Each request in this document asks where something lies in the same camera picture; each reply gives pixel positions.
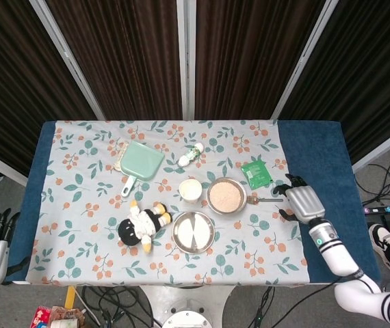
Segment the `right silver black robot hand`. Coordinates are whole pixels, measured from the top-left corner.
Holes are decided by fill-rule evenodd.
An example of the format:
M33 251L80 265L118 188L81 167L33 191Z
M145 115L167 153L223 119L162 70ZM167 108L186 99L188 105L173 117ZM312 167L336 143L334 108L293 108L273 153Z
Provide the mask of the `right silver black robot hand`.
M300 176L291 174L285 176L289 179L291 185L277 185L273 189L273 194L286 197L292 214L279 209L280 216L286 221L299 221L307 225L314 219L323 219L326 211L314 189Z

